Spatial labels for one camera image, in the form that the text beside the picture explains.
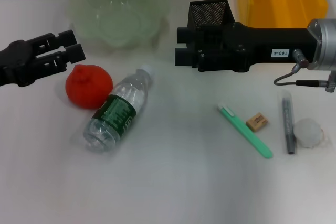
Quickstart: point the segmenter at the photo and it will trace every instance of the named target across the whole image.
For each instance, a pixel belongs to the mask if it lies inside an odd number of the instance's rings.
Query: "plastic bottle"
[[[106,152],[114,148],[145,105],[152,78],[152,68],[142,65],[114,87],[84,130],[88,149]]]

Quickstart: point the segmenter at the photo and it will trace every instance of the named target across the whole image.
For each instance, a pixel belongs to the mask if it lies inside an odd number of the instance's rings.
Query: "small eraser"
[[[251,119],[247,120],[246,126],[249,127],[253,132],[259,131],[268,123],[266,117],[263,114],[258,113]]]

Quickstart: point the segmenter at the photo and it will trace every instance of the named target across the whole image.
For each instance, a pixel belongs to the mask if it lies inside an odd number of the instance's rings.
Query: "white table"
[[[67,1],[1,0],[0,48],[69,29]],[[169,22],[152,46],[112,53],[83,45],[87,60],[80,63],[104,67],[115,83],[142,63],[156,69],[148,106],[113,156],[76,141],[93,112],[67,100],[73,65],[25,88],[0,88],[1,223],[335,223],[333,146],[286,153],[281,88],[272,82],[292,64],[258,64],[247,73],[176,67],[176,28],[187,24],[189,1],[170,0]],[[336,0],[329,2],[328,16],[336,17]],[[237,18],[236,0],[229,3]],[[302,70],[295,78],[327,75]],[[286,89],[296,121],[317,120],[335,143],[336,94]],[[243,120],[257,112],[269,119],[257,134],[273,159],[262,158],[216,111],[219,101]]]

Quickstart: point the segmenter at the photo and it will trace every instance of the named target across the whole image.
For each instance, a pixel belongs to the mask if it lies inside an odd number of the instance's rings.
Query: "clear plastic bowl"
[[[101,39],[114,48],[152,38],[168,13],[167,0],[70,0],[76,34]]]

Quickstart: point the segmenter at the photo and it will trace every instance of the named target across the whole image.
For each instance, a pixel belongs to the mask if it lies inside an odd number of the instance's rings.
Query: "red ball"
[[[112,91],[113,81],[101,67],[77,64],[67,78],[65,89],[75,105],[84,109],[98,109]]]

